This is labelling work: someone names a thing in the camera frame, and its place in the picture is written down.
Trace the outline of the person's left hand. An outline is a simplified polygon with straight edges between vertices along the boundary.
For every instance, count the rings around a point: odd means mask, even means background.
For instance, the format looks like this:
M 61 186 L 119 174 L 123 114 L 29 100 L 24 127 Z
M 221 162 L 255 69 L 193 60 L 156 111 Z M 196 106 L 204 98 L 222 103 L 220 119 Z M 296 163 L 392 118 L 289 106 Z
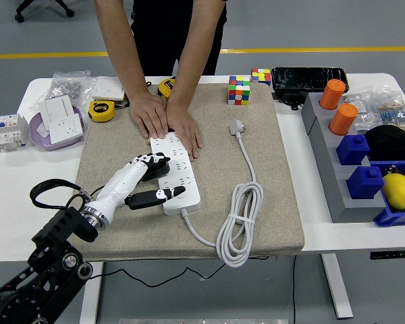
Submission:
M 203 139 L 197 123 L 188 112 L 188 107 L 168 103 L 165 112 L 168 127 L 176 132 L 188 153 L 190 161 L 194 161 L 198 158 L 198 150 L 203 147 Z

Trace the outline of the person's right hand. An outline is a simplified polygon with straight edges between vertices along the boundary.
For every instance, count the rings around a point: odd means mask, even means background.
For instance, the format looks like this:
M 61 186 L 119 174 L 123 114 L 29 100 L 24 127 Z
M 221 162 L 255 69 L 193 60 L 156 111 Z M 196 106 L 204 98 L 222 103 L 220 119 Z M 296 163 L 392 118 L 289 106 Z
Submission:
M 168 133 L 166 104 L 162 98 L 145 92 L 130 99 L 130 115 L 144 139 L 164 138 Z

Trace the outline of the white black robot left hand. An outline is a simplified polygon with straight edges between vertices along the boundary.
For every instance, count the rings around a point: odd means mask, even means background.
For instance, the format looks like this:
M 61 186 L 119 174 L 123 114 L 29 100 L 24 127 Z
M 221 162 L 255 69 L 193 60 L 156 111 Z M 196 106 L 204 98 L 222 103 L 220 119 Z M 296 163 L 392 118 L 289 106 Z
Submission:
M 141 182 L 159 178 L 169 172 L 170 160 L 163 153 L 149 153 L 134 158 L 118 170 L 106 183 L 97 198 L 82 210 L 102 221 L 111 222 L 116 209 L 127 205 L 131 210 L 161 205 L 186 191 L 184 186 L 149 190 L 131 195 Z

